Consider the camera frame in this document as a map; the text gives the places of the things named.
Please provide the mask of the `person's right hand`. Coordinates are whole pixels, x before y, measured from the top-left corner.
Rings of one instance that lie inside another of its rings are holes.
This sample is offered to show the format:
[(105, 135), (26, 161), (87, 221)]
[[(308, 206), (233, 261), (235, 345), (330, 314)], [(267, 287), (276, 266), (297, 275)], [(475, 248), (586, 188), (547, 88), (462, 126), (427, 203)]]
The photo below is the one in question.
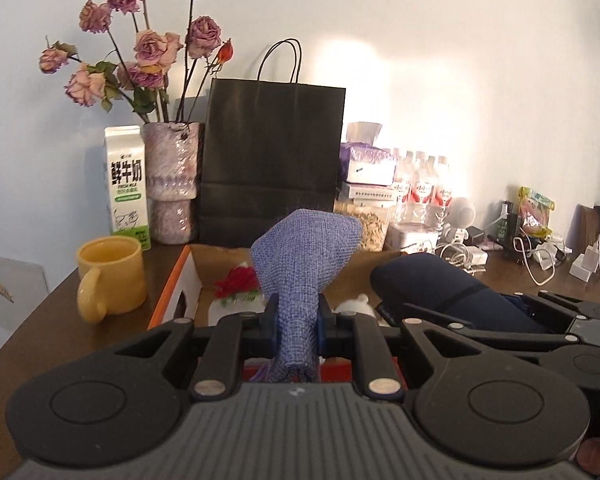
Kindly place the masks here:
[(576, 461), (584, 471), (600, 476), (600, 438), (583, 441), (577, 452)]

